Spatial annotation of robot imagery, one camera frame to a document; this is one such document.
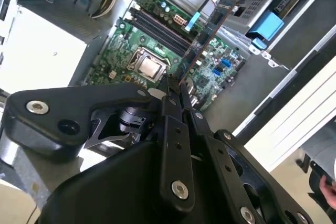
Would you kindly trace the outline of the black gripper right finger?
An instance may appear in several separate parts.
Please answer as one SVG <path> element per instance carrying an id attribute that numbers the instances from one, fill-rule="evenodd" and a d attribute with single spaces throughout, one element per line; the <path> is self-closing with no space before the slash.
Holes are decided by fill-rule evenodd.
<path id="1" fill-rule="evenodd" d="M 213 133 L 191 106 L 186 85 L 180 99 L 191 130 L 192 153 L 205 166 L 213 203 L 224 223 L 312 223 L 288 192 L 227 130 Z"/>

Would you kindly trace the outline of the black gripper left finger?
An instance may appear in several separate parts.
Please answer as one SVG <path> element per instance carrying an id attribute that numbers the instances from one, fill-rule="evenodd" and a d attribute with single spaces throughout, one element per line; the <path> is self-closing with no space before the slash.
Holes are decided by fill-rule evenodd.
<path id="1" fill-rule="evenodd" d="M 163 205 L 192 210 L 195 205 L 188 127 L 182 121 L 192 105 L 186 85 L 166 76 L 147 91 L 135 83 L 20 91 L 5 102 L 1 149 L 15 144 L 48 164 L 70 164 L 79 152 L 99 143 L 110 115 L 126 131 L 163 142 L 158 189 Z"/>

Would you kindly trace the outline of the person's hand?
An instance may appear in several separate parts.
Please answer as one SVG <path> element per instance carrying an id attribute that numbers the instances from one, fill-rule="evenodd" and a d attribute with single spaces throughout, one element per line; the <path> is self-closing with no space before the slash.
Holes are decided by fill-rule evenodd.
<path id="1" fill-rule="evenodd" d="M 328 205 L 336 209 L 336 197 L 335 197 L 335 181 L 332 181 L 329 185 L 326 175 L 323 175 L 319 182 L 319 188 L 324 195 Z"/>

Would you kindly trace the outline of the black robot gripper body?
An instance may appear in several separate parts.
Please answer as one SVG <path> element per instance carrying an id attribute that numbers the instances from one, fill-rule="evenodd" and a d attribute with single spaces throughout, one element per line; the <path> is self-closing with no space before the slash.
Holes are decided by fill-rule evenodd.
<path id="1" fill-rule="evenodd" d="M 62 183 L 38 223 L 231 221 L 222 132 L 191 110 L 163 109 L 140 141 Z"/>

